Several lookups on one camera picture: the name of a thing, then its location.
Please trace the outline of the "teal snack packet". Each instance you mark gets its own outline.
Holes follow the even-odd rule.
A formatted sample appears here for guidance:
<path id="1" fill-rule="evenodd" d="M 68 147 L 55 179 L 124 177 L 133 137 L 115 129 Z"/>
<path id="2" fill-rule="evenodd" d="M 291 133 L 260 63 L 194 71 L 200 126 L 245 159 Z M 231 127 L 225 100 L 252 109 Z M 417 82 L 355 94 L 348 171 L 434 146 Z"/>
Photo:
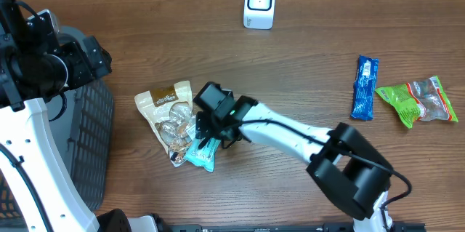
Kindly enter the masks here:
<path id="1" fill-rule="evenodd" d="M 202 140 L 197 138 L 194 139 L 184 158 L 186 161 L 194 164 L 196 167 L 203 167 L 207 172 L 213 172 L 215 165 L 215 154 L 221 141 L 216 138 L 211 138 L 202 148 L 199 148 L 198 146 L 205 140 L 206 138 Z"/>

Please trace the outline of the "beige mushroom snack bag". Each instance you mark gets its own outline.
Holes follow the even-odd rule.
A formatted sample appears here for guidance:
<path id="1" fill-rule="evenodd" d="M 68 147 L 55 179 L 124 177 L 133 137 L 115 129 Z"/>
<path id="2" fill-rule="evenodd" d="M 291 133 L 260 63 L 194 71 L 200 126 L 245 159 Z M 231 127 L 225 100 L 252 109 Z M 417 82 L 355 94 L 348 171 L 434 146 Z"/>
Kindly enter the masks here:
<path id="1" fill-rule="evenodd" d="M 170 162 L 179 167 L 195 138 L 193 96 L 189 81 L 152 89 L 134 97 Z"/>

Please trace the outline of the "blue cookie packet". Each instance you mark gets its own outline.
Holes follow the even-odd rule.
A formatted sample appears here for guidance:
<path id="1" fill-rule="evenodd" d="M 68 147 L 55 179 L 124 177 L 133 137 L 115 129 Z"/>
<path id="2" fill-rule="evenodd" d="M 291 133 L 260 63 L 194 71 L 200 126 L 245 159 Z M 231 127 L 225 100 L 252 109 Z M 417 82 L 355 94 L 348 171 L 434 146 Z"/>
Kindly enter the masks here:
<path id="1" fill-rule="evenodd" d="M 354 82 L 351 117 L 363 121 L 373 119 L 373 100 L 378 79 L 379 60 L 360 55 Z"/>

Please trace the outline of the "green gummy candy bag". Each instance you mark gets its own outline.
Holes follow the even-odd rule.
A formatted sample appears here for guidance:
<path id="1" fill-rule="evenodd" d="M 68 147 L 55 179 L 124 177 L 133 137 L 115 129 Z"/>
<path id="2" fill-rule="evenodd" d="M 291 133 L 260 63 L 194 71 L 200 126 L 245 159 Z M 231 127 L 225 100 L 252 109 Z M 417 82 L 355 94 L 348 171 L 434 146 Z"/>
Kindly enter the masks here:
<path id="1" fill-rule="evenodd" d="M 376 93 L 396 110 L 401 122 L 409 129 L 416 121 L 458 122 L 438 76 L 393 87 L 379 87 Z"/>

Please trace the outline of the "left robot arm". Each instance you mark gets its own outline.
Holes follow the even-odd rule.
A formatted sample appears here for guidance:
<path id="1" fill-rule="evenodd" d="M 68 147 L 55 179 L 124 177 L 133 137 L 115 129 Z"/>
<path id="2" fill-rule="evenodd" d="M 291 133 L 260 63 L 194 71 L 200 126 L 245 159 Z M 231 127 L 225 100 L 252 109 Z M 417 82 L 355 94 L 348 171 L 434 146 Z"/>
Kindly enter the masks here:
<path id="1" fill-rule="evenodd" d="M 156 215 L 95 215 L 78 194 L 57 149 L 47 102 L 111 72 L 95 37 L 61 26 L 49 10 L 1 0 L 1 172 L 29 231 L 151 231 Z"/>

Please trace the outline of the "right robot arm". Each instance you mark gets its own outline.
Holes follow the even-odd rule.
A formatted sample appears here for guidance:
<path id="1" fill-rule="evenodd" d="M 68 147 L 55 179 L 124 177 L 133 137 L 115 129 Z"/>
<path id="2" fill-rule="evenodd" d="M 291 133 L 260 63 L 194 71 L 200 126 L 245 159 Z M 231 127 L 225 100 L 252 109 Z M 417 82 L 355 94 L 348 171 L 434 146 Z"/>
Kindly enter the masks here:
<path id="1" fill-rule="evenodd" d="M 303 124 L 252 97 L 208 82 L 193 102 L 205 114 L 211 136 L 230 144 L 244 139 L 269 145 L 306 164 L 327 199 L 353 218 L 354 231 L 390 231 L 387 202 L 392 165 L 354 128 Z"/>

